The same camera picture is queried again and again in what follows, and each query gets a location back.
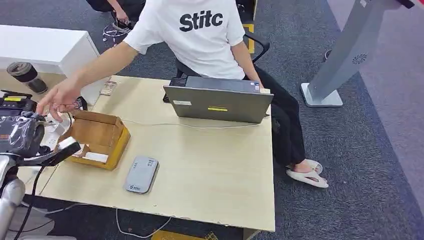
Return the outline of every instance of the laptop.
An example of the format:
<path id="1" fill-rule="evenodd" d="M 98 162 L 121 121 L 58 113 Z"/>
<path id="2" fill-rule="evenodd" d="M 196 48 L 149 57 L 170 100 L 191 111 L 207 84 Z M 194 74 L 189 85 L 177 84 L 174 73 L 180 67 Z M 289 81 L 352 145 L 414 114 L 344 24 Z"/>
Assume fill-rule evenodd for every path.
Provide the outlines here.
<path id="1" fill-rule="evenodd" d="M 163 86 L 179 117 L 260 124 L 273 94 L 257 81 L 189 76 Z"/>

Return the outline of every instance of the kiosk stand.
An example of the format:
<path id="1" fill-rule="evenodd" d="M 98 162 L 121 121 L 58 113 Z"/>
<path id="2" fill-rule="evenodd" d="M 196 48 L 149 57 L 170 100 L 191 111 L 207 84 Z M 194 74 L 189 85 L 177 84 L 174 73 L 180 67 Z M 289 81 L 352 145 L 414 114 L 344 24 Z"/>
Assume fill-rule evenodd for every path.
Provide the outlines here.
<path id="1" fill-rule="evenodd" d="M 343 105 L 337 88 L 371 59 L 384 12 L 399 9 L 401 5 L 411 8 L 414 3 L 409 0 L 355 0 L 346 25 L 328 59 L 310 83 L 301 84 L 308 107 Z"/>

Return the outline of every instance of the power bank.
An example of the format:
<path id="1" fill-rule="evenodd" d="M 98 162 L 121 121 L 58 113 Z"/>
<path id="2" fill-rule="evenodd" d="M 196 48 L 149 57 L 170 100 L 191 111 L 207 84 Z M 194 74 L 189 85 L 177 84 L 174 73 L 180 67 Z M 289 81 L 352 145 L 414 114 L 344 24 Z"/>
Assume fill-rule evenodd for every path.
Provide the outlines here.
<path id="1" fill-rule="evenodd" d="M 159 162 L 151 157 L 137 156 L 129 169 L 124 188 L 127 191 L 145 194 L 152 185 Z"/>

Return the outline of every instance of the plastic wrap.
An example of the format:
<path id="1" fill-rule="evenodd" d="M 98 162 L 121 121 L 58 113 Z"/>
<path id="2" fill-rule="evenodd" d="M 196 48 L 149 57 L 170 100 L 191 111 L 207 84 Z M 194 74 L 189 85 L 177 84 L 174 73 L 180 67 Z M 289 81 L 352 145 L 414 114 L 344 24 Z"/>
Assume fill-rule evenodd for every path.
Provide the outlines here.
<path id="1" fill-rule="evenodd" d="M 33 117 L 0 117 L 0 153 L 11 153 L 23 158 L 37 154 L 44 127 Z"/>

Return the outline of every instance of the hand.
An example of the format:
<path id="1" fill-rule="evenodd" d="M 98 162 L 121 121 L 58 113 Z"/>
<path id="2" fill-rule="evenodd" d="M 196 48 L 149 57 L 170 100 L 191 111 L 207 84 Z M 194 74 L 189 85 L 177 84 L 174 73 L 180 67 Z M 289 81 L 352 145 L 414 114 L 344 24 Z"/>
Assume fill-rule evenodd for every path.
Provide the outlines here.
<path id="1" fill-rule="evenodd" d="M 259 87 L 261 88 L 261 89 L 264 89 L 265 87 L 264 87 L 264 85 L 262 84 L 262 81 L 258 78 L 258 80 L 257 80 L 258 82 L 259 82 Z"/>
<path id="2" fill-rule="evenodd" d="M 43 114 L 44 108 L 48 106 L 51 116 L 62 122 L 63 119 L 58 112 L 66 113 L 75 109 L 76 101 L 81 96 L 81 88 L 77 84 L 77 78 L 71 77 L 54 86 L 38 103 L 37 113 Z"/>
<path id="3" fill-rule="evenodd" d="M 130 23 L 130 19 L 128 18 L 124 10 L 116 11 L 116 18 L 123 24 L 127 25 Z"/>

